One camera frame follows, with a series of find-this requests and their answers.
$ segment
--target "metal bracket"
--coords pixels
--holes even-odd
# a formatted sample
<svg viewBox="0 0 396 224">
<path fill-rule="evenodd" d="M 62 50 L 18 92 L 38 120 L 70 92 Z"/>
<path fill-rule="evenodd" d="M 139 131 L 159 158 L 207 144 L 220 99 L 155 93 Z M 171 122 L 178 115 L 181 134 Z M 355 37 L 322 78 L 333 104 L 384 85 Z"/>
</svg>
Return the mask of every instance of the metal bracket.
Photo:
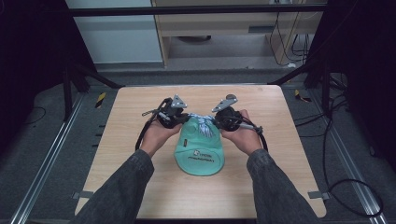
<svg viewBox="0 0 396 224">
<path fill-rule="evenodd" d="M 74 192 L 73 194 L 72 194 L 72 199 L 80 199 L 80 198 L 91 198 L 92 197 L 92 195 L 93 195 L 93 192 L 92 191 L 82 191 L 82 192 L 80 192 L 80 193 L 78 193 L 78 192 Z"/>
<path fill-rule="evenodd" d="M 220 103 L 218 105 L 216 105 L 215 108 L 212 109 L 212 112 L 219 112 L 225 108 L 227 108 L 230 105 L 235 104 L 236 102 L 238 102 L 238 99 L 236 99 L 236 96 L 233 94 L 228 94 L 225 97 L 225 100 L 221 100 Z"/>
<path fill-rule="evenodd" d="M 308 196 L 310 199 L 321 198 L 323 201 L 329 200 L 331 198 L 329 192 L 322 193 L 320 191 L 308 191 Z"/>
<path fill-rule="evenodd" d="M 181 100 L 181 98 L 175 94 L 174 99 L 172 101 L 172 108 L 187 108 L 187 105 Z"/>
</svg>

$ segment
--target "jacket sleeve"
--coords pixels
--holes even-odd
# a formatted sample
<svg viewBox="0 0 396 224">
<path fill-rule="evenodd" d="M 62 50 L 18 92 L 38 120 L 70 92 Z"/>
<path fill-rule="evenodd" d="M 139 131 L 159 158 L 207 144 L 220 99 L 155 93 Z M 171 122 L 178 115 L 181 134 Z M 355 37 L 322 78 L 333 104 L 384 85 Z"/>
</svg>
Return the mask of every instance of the jacket sleeve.
<svg viewBox="0 0 396 224">
<path fill-rule="evenodd" d="M 253 180 L 257 223 L 319 223 L 309 203 L 267 151 L 254 151 L 247 169 Z"/>
<path fill-rule="evenodd" d="M 134 223 L 153 173 L 151 158 L 138 149 L 69 223 Z"/>
</svg>

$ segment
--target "table top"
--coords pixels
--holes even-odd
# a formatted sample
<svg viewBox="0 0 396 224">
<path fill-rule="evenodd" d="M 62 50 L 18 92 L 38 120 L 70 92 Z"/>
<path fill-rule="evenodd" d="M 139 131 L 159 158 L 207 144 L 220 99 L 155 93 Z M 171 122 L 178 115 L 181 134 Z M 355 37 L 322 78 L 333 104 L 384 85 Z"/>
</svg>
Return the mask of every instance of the table top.
<svg viewBox="0 0 396 224">
<path fill-rule="evenodd" d="M 278 86 L 155 86 L 119 90 L 97 149 L 84 191 L 95 192 L 134 153 L 134 145 L 149 118 L 142 113 L 157 108 L 167 97 L 178 94 L 188 105 L 186 113 L 211 112 L 227 94 L 238 102 L 235 110 L 246 109 L 250 119 L 263 127 L 270 155 L 286 173 L 318 217 L 326 209 L 321 199 L 309 199 L 317 191 L 303 146 L 295 129 L 282 90 Z M 174 151 L 178 134 L 152 158 L 155 172 L 148 182 L 138 218 L 255 218 L 248 156 L 229 140 L 221 138 L 225 164 L 215 175 L 194 176 L 177 166 Z M 79 199 L 76 213 L 87 199 Z"/>
</svg>

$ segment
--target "person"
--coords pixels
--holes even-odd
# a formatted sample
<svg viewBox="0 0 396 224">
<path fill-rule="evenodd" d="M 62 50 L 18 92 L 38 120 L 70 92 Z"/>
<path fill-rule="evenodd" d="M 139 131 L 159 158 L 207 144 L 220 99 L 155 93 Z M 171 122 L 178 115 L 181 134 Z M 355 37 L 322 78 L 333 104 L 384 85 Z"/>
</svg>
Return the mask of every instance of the person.
<svg viewBox="0 0 396 224">
<path fill-rule="evenodd" d="M 248 119 L 246 110 L 240 113 Z M 180 128 L 179 124 L 174 129 L 166 129 L 154 120 L 143 138 L 141 149 L 92 195 L 69 223 L 134 223 L 146 185 L 154 173 L 151 158 Z M 254 131 L 243 128 L 234 132 L 221 130 L 221 135 L 248 155 L 247 169 L 253 180 L 257 223 L 319 223 L 308 202 L 269 153 L 262 149 Z"/>
</svg>

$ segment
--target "floor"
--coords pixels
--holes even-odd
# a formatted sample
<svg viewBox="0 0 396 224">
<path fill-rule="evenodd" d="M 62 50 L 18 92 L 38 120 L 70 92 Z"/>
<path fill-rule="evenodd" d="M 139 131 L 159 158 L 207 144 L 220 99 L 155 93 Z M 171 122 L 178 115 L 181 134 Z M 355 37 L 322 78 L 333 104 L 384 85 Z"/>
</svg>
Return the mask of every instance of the floor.
<svg viewBox="0 0 396 224">
<path fill-rule="evenodd" d="M 295 49 L 301 49 L 304 40 L 297 39 Z M 263 35 L 249 36 L 212 36 L 205 40 L 201 36 L 173 38 L 169 64 L 165 68 L 139 67 L 134 71 L 119 73 L 102 72 L 102 75 L 116 82 L 130 85 L 186 85 L 186 84 L 227 84 L 227 83 L 266 83 L 276 80 L 292 67 L 301 62 L 279 65 L 272 56 Z M 302 56 L 290 57 L 301 60 Z M 72 194 L 82 189 L 103 125 L 106 124 L 112 102 L 117 91 L 110 90 L 93 79 L 89 79 L 92 89 L 84 94 L 80 113 L 76 117 L 72 129 L 64 140 L 63 149 L 57 155 L 56 162 L 29 216 L 31 223 L 66 223 L 74 215 L 76 200 Z M 320 89 L 306 90 L 302 85 L 304 74 L 286 83 L 282 89 L 296 124 L 306 121 L 308 115 L 320 113 Z M 303 98 L 296 98 L 295 90 L 300 91 Z M 98 95 L 105 91 L 106 99 L 100 109 L 94 108 Z M 14 141 L 13 154 L 2 160 L 0 170 L 0 223 L 8 223 L 25 193 L 35 179 L 42 161 L 46 158 L 53 139 L 62 127 L 63 97 L 62 86 L 56 86 L 37 95 L 37 107 Z M 341 92 L 332 90 L 332 98 Z M 322 172 L 322 141 L 323 137 L 315 137 L 323 133 L 326 119 L 319 118 L 307 125 L 297 128 L 310 162 L 319 189 L 327 189 Z M 342 136 L 339 142 L 337 135 Z M 396 199 L 393 191 L 396 188 L 396 175 L 387 163 L 380 158 L 373 158 L 368 152 L 369 146 L 362 135 L 359 125 L 354 121 L 347 105 L 334 111 L 333 127 L 326 142 L 327 172 L 331 183 L 351 175 L 362 175 L 364 180 L 373 186 L 382 197 L 385 210 L 384 220 L 359 217 L 335 200 L 328 200 L 328 215 L 321 221 L 324 223 L 396 223 Z M 346 156 L 343 149 L 354 162 L 359 172 L 348 171 Z M 364 212 L 356 194 L 359 186 L 341 186 L 336 192 L 346 200 L 349 206 Z M 184 221 L 182 223 L 225 223 L 220 220 Z M 234 220 L 233 223 L 250 223 L 249 220 Z"/>
</svg>

